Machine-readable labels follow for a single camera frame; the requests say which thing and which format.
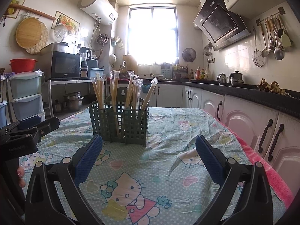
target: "window frame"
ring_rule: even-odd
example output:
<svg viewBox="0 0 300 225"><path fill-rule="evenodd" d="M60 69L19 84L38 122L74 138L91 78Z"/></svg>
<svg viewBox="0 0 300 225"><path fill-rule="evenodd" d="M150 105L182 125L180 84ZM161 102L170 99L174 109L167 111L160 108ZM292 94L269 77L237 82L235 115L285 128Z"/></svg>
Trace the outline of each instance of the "window frame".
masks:
<svg viewBox="0 0 300 225"><path fill-rule="evenodd" d="M131 28L129 27L130 24L130 18L131 18L131 11L132 10L137 10L137 9L149 9L151 8L151 15L153 19L153 11L156 8L168 8L168 9L174 9L174 14L175 14L175 19L176 19L176 27L173 28L175 31L175 39L176 39L176 57L179 57L179 44L178 44L178 21L177 21L177 13L176 13L176 7L167 7L167 6L147 6L147 7L135 7L135 8L130 8L129 9L129 20L128 20L128 28L127 28L127 55L129 55L129 34Z"/></svg>

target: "black countertop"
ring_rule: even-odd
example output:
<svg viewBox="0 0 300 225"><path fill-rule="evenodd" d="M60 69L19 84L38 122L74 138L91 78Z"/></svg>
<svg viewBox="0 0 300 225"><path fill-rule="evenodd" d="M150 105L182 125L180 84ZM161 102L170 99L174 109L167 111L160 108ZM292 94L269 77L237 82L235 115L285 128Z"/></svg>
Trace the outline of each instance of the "black countertop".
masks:
<svg viewBox="0 0 300 225"><path fill-rule="evenodd" d="M151 84L151 80L144 80L144 85ZM259 91L255 85L244 85L243 88L215 85L215 84L202 84L192 82L178 82L178 81L158 81L159 85L184 85L195 88L200 88L209 92L219 95L230 95L244 100L252 101L266 107L279 110L280 112L291 115L300 119L300 92L285 90L293 97L287 97L271 92Z"/></svg>

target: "water heater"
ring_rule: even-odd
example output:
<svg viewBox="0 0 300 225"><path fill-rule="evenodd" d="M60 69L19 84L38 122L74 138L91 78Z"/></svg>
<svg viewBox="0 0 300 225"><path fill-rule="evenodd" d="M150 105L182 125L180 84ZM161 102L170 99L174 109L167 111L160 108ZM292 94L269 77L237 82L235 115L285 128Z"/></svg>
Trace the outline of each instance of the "water heater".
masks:
<svg viewBox="0 0 300 225"><path fill-rule="evenodd" d="M108 0L79 0L78 7L93 18L98 16L103 25L111 25L118 18L118 13Z"/></svg>

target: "finger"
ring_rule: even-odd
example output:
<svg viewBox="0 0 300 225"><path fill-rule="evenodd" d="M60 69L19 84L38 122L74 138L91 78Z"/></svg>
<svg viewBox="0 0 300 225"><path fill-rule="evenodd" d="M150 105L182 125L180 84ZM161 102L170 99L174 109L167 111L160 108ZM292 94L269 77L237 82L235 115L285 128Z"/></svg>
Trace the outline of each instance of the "finger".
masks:
<svg viewBox="0 0 300 225"><path fill-rule="evenodd" d="M17 170L17 173L18 173L19 178L23 178L25 175L24 168L20 166Z"/></svg>
<svg viewBox="0 0 300 225"><path fill-rule="evenodd" d="M19 180L19 186L21 187L21 188L24 188L25 186L26 186L26 182L25 182L25 180L24 179L20 179Z"/></svg>

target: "wooden hanging rod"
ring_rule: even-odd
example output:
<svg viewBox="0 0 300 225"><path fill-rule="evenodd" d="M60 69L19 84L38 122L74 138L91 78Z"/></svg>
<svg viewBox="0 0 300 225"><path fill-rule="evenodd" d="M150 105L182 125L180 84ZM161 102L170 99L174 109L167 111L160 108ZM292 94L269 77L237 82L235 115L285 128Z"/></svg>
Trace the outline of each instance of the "wooden hanging rod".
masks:
<svg viewBox="0 0 300 225"><path fill-rule="evenodd" d="M47 19L56 20L55 17L52 17L52 16L50 16L50 15L48 15L46 13L42 13L42 12L40 12L38 10L35 10L35 9L32 9L30 7L25 7L25 6L22 6L22 5L19 5L19 4L15 4L15 3L14 4L9 4L9 7L13 7L13 8L17 8L17 9L22 9L22 10L29 11L29 12L35 13L37 15L43 16L43 17L45 17Z"/></svg>

